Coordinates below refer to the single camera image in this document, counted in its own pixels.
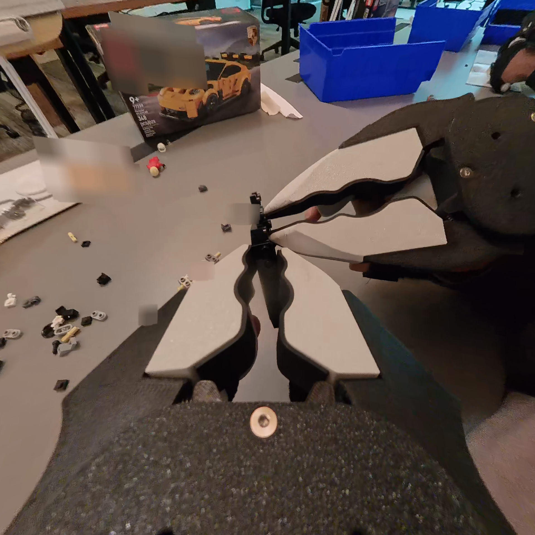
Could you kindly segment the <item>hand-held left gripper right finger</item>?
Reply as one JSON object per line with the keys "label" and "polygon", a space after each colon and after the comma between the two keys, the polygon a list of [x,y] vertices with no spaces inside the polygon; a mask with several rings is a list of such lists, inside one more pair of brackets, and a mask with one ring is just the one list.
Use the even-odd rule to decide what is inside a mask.
{"label": "hand-held left gripper right finger", "polygon": [[340,286],[287,248],[281,265],[277,365],[291,385],[376,379],[380,370]]}

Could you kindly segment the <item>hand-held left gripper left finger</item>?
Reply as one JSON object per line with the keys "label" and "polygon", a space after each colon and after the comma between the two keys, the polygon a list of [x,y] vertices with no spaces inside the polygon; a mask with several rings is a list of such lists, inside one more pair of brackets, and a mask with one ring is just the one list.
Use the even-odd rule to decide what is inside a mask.
{"label": "hand-held left gripper left finger", "polygon": [[145,368],[147,376],[210,380],[220,391],[237,391],[257,356],[250,249],[239,246],[215,265],[213,278],[192,283]]}

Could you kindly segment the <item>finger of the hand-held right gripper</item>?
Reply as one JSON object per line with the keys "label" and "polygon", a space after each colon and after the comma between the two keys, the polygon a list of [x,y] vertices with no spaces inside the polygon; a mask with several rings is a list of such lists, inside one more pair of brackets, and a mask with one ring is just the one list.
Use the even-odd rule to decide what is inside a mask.
{"label": "finger of the hand-held right gripper", "polygon": [[359,183],[390,184],[409,178],[423,155],[423,142],[413,127],[350,147],[331,151],[309,166],[264,207],[267,216],[282,216],[287,209],[321,195],[346,193]]}
{"label": "finger of the hand-held right gripper", "polygon": [[417,197],[391,202],[365,217],[339,214],[290,224],[272,232],[270,240],[303,256],[346,263],[447,244],[443,220]]}

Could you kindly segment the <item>black toy car chassis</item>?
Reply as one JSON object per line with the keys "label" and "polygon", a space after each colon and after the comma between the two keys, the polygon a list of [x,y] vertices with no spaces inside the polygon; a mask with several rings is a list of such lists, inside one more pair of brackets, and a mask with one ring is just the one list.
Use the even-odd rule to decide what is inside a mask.
{"label": "black toy car chassis", "polygon": [[250,195],[253,209],[258,209],[258,216],[251,225],[251,250],[250,258],[259,276],[264,301],[272,326],[279,327],[280,317],[280,268],[276,245],[270,240],[271,221],[264,215],[262,198],[259,193]]}

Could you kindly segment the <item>grey desk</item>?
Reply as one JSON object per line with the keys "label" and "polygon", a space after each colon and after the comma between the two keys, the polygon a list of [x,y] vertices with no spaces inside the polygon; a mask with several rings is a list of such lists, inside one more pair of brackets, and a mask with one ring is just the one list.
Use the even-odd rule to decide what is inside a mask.
{"label": "grey desk", "polygon": [[[292,120],[262,111],[209,125],[168,149],[164,177],[141,173],[135,196],[78,205],[1,245],[1,331],[23,335],[1,349],[1,534],[23,507],[54,452],[62,401],[138,328],[142,305],[162,306],[175,296],[189,264],[209,252],[229,254],[246,244],[248,226],[223,234],[227,205],[247,202],[253,191],[270,201],[286,184],[343,140],[379,117],[429,95],[451,98],[473,90],[465,82],[477,45],[445,52],[430,82],[413,96],[325,104],[296,76],[296,52],[265,63],[261,78],[303,115]],[[208,192],[200,193],[204,184]],[[72,232],[78,243],[71,242]],[[88,248],[81,243],[90,240]],[[384,322],[456,396],[463,412],[492,415],[504,398],[498,328],[455,291],[414,280],[363,279],[339,262],[312,258]],[[111,277],[104,287],[101,273]],[[288,380],[276,363],[277,331],[268,318],[258,277],[252,313],[261,324],[258,356],[240,382],[237,402],[288,402]],[[7,294],[17,304],[5,308]],[[23,301],[41,303],[24,309]],[[80,315],[104,311],[108,319],[83,327],[76,351],[51,353],[41,329],[64,305]],[[66,391],[54,391],[69,379]]]}

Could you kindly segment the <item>person's right hand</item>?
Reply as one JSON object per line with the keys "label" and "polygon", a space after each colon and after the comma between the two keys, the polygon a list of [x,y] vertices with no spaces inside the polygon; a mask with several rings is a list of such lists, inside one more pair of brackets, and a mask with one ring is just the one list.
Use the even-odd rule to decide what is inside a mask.
{"label": "person's right hand", "polygon": [[523,48],[512,57],[504,69],[501,80],[504,84],[527,84],[534,72],[534,48]]}

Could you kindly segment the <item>large blue bin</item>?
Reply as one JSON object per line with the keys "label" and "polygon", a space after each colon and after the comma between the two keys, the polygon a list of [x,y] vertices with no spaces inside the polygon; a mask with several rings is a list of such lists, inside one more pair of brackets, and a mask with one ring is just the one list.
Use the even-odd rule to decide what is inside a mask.
{"label": "large blue bin", "polygon": [[414,94],[433,77],[445,41],[394,44],[394,18],[300,29],[300,76],[324,103]]}

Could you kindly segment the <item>torn white paper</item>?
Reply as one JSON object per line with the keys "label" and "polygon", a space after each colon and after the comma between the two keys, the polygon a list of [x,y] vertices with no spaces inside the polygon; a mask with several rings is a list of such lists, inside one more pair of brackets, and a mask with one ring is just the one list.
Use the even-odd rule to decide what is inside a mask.
{"label": "torn white paper", "polygon": [[301,115],[291,104],[263,83],[260,84],[260,90],[261,109],[269,116],[282,115],[283,117],[292,120],[303,118],[303,115]]}

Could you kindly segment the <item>pile of small toy pieces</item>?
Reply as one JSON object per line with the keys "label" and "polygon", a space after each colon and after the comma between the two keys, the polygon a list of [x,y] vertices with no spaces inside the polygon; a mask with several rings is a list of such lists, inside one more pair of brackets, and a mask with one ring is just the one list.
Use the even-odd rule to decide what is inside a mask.
{"label": "pile of small toy pieces", "polygon": [[61,305],[55,310],[53,320],[41,329],[41,337],[51,340],[52,355],[62,357],[77,349],[79,345],[77,337],[82,328],[95,322],[104,322],[108,317],[106,312],[100,310],[92,311],[87,316],[80,316],[76,309]]}

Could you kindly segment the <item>white paper sheet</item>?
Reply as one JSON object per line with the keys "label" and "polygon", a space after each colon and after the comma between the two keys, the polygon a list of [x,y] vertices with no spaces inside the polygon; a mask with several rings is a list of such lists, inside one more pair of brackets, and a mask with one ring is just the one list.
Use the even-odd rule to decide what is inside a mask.
{"label": "white paper sheet", "polygon": [[499,54],[497,51],[479,50],[474,59],[466,83],[471,86],[494,89],[491,83],[491,71],[495,69],[499,76],[511,59],[511,54]]}

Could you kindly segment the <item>toy car set box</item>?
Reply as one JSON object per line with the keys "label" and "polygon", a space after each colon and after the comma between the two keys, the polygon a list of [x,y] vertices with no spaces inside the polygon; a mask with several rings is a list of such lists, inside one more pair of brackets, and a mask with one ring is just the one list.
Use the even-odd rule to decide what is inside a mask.
{"label": "toy car set box", "polygon": [[87,26],[113,90],[147,142],[260,107],[259,21],[240,8]]}

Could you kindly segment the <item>black office chair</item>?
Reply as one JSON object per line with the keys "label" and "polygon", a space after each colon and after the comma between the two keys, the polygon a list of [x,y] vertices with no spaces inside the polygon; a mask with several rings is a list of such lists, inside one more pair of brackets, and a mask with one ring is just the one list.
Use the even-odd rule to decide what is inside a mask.
{"label": "black office chair", "polygon": [[262,21],[264,24],[277,26],[282,36],[280,41],[262,51],[262,57],[270,51],[286,55],[291,48],[299,50],[300,25],[311,19],[316,11],[316,5],[306,1],[262,1]]}

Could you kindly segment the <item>instruction booklet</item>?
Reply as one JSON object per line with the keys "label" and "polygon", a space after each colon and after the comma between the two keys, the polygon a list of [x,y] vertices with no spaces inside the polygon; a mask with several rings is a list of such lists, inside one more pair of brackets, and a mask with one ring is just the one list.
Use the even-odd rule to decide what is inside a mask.
{"label": "instruction booklet", "polygon": [[50,198],[43,201],[43,208],[33,208],[28,211],[26,217],[14,222],[7,229],[1,230],[1,243],[11,237],[42,223],[43,221],[62,213],[75,203],[61,202],[56,200],[47,190],[44,182],[41,165],[38,161],[25,164],[16,169],[1,174],[1,200],[17,198],[21,195],[33,195],[39,191],[46,191]]}

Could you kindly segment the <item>person's grey clothing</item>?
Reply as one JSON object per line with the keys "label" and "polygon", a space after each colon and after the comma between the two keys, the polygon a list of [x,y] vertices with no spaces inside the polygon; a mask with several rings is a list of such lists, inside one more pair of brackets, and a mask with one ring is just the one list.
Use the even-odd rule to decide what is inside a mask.
{"label": "person's grey clothing", "polygon": [[463,412],[466,442],[516,534],[534,534],[534,397],[511,392],[492,415]]}

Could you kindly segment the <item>clear bag of black parts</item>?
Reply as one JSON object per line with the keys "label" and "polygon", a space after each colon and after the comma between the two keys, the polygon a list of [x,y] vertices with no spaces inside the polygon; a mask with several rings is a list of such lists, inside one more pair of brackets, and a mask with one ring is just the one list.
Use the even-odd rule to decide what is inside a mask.
{"label": "clear bag of black parts", "polygon": [[17,198],[1,200],[1,230],[7,229],[14,222],[22,220],[33,208],[43,208],[43,201],[50,198],[46,191],[33,195],[21,195]]}

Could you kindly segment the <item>wooden table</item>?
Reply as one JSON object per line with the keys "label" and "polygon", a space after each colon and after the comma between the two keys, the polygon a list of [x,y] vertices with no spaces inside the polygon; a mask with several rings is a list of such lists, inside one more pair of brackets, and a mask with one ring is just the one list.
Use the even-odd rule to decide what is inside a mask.
{"label": "wooden table", "polygon": [[80,27],[107,22],[124,1],[1,1],[1,71],[15,86],[38,124],[57,137],[46,111],[69,133],[80,130],[34,57],[59,50],[59,59],[96,123],[115,117],[79,44]]}

